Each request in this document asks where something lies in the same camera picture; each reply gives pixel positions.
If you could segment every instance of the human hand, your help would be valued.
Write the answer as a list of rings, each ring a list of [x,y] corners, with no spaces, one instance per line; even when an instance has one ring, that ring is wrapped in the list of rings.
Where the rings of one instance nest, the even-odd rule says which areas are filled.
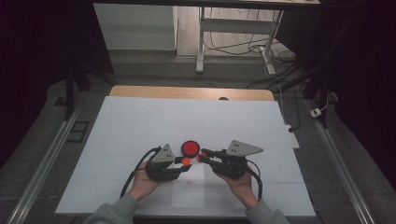
[[[256,206],[259,202],[251,189],[251,174],[245,172],[243,176],[232,179],[225,175],[218,175],[230,187],[235,197],[246,207],[247,210]]]
[[[140,164],[139,169],[136,171],[136,174],[134,174],[134,183],[129,191],[131,196],[138,202],[150,195],[150,193],[161,185],[161,183],[157,183],[149,178],[145,170],[146,163],[147,162],[144,161]]]

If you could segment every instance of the metal bar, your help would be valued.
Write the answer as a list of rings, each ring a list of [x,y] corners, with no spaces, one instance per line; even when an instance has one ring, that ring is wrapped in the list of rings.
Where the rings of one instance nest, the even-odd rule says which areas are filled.
[[[78,106],[74,110],[73,114],[71,114],[69,120],[65,120],[63,122],[60,130],[49,146],[49,149],[47,150],[41,162],[38,164],[32,179],[20,197],[20,200],[14,208],[14,211],[11,213],[7,224],[21,224],[26,219],[33,203],[35,202],[35,198],[41,190],[53,163],[55,162],[62,146],[64,145],[64,141],[66,140],[66,137],[72,128],[73,123],[76,120],[83,103],[85,102],[85,99],[86,93],[84,92],[82,93],[81,97],[78,97]]]
[[[201,18],[199,21],[199,43],[197,54],[196,73],[204,72],[204,29],[205,29],[205,8],[201,7]]]
[[[271,21],[205,19],[205,32],[269,35]]]
[[[308,100],[305,100],[309,110],[314,109]],[[328,129],[324,129],[319,120],[315,120],[315,125],[317,127],[318,133],[321,139],[326,146],[330,158],[332,159],[332,163],[334,164],[335,169],[337,170],[338,175],[341,178],[341,181],[344,184],[344,188],[346,189],[347,194],[349,195],[353,206],[355,207],[356,213],[363,224],[375,224],[374,219],[369,211],[369,208],[361,196],[361,191],[358,186],[355,184],[350,172],[347,169],[344,160],[339,153],[337,146],[335,145],[332,137],[328,131]]]
[[[268,35],[267,42],[265,44],[265,48],[261,48],[262,57],[264,58],[264,62],[265,62],[264,66],[267,68],[268,75],[276,74],[275,68],[274,68],[274,66],[271,62],[271,58],[270,58],[270,49],[271,49],[272,43],[274,41],[277,27],[279,25],[280,17],[282,16],[283,11],[275,11],[274,13],[275,13],[274,20],[272,22],[271,29],[269,31],[269,35]]]

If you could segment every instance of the sleeve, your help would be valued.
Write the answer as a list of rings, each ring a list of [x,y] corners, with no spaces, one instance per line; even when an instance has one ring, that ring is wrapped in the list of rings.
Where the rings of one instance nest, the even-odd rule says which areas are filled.
[[[102,204],[84,221],[84,224],[132,224],[137,206],[138,202],[126,193],[113,205]]]
[[[272,211],[264,200],[245,213],[252,224],[289,224],[280,210]]]

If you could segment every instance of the wall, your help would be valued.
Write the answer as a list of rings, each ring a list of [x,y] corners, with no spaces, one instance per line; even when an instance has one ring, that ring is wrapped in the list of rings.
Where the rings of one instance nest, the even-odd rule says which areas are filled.
[[[107,49],[177,48],[177,8],[94,4]]]

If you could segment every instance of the metal stand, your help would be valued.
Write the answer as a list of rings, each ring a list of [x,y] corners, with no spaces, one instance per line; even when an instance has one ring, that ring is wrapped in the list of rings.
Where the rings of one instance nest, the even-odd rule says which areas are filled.
[[[276,73],[270,61],[270,49],[274,41],[277,27],[283,11],[275,11],[273,21],[241,21],[205,18],[205,8],[201,7],[200,33],[197,53],[196,73],[204,72],[204,32],[234,33],[234,34],[257,34],[268,35],[265,48],[261,48],[265,67],[270,75]]]

